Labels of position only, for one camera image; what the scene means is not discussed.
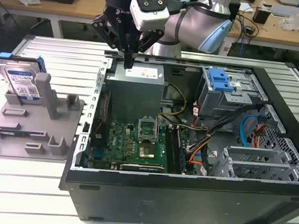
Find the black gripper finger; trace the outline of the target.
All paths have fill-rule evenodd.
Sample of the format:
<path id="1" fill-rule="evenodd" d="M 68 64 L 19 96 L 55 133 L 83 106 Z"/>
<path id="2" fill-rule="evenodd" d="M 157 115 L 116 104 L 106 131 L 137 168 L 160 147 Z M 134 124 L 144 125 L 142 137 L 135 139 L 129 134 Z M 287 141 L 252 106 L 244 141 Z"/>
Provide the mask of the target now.
<path id="1" fill-rule="evenodd" d="M 138 31 L 131 34 L 129 69 L 133 67 L 134 59 L 139 52 L 143 53 L 148 50 L 154 43 L 164 36 L 163 30 Z"/>
<path id="2" fill-rule="evenodd" d="M 116 26 L 114 27 L 108 22 L 106 16 L 101 14 L 92 21 L 92 27 L 110 48 L 118 50 L 118 54 L 124 59 L 124 68 L 128 69 L 130 62 L 129 44 L 121 23 L 116 21 Z"/>

